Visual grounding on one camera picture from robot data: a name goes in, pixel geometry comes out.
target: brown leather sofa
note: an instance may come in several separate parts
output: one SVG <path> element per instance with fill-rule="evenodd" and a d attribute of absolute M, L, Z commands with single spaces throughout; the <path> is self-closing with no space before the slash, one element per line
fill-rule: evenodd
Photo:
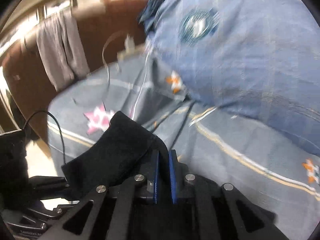
<path fill-rule="evenodd" d="M 143 27 L 136 19 L 148 0 L 112 0 L 106 5 L 87 9 L 74 9 L 80 38 L 91 71 L 103 65 L 101 53 L 106 40 L 115 32 L 125 31 L 134 37 L 135 43 L 145 40 Z M 105 50 L 107 63 L 116 60 L 117 52 L 124 49 L 124 38 L 112 41 Z M 35 30 L 23 41 L 17 41 L 8 49 L 2 62 L 4 77 L 21 113 L 28 119 L 37 110 L 47 110 L 58 94 L 44 70 Z M 47 117 L 36 115 L 30 122 L 37 135 L 47 142 Z"/>

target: black cable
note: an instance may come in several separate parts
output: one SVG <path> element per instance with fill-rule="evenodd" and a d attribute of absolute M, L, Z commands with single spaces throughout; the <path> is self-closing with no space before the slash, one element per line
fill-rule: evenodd
<path fill-rule="evenodd" d="M 53 114 L 51 114 L 50 112 L 46 111 L 46 110 L 38 110 L 36 112 L 34 112 L 29 118 L 28 120 L 25 122 L 24 126 L 23 126 L 23 130 L 25 130 L 25 128 L 27 127 L 28 123 L 30 122 L 30 120 L 32 119 L 32 117 L 34 117 L 36 114 L 38 113 L 45 113 L 47 115 L 49 115 L 54 121 L 55 123 L 57 124 L 58 128 L 59 128 L 59 132 L 60 132 L 60 137 L 61 137 L 61 143 L 62 143 L 62 153 L 63 153 L 63 163 L 66 164 L 66 150 L 65 150 L 65 147 L 64 147 L 64 141 L 63 141 L 63 136 L 62 136 L 62 131 L 61 131 L 61 128 L 60 128 L 60 125 L 57 121 L 57 119 L 53 116 Z"/>

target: gray bed sheet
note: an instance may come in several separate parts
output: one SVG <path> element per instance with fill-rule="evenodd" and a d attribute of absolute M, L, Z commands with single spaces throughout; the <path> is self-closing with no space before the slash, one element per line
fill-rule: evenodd
<path fill-rule="evenodd" d="M 100 68 L 58 95 L 57 118 L 70 161 L 88 150 L 122 111 L 158 135 L 191 172 L 235 185 L 250 201 L 275 212 L 289 239 L 307 239 L 320 220 L 320 158 L 261 122 L 189 99 L 179 77 L 153 55 Z M 48 142 L 63 176 L 59 131 L 48 118 Z"/>

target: metal screw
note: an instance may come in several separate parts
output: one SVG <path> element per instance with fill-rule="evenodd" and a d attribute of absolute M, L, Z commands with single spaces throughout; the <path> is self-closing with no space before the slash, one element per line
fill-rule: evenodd
<path fill-rule="evenodd" d="M 144 180 L 144 176 L 142 174 L 138 174 L 138 175 L 134 176 L 134 180 L 135 181 L 142 181 L 142 180 Z"/>
<path fill-rule="evenodd" d="M 233 185 L 230 183 L 226 183 L 223 185 L 225 190 L 233 190 Z"/>
<path fill-rule="evenodd" d="M 107 188 L 106 188 L 106 186 L 104 186 L 104 185 L 97 186 L 97 188 L 96 188 L 96 191 L 97 191 L 98 193 L 105 192 L 106 190 L 107 190 Z"/>
<path fill-rule="evenodd" d="M 186 175 L 186 180 L 188 180 L 188 181 L 194 180 L 195 178 L 196 178 L 196 176 L 193 175 L 193 174 L 187 174 L 187 175 Z"/>

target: gray towel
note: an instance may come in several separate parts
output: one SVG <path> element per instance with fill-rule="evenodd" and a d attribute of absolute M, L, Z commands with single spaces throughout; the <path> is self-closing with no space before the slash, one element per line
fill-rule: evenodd
<path fill-rule="evenodd" d="M 71 84 L 75 77 L 81 79 L 90 72 L 70 9 L 39 25 L 36 41 L 45 71 L 57 91 Z"/>

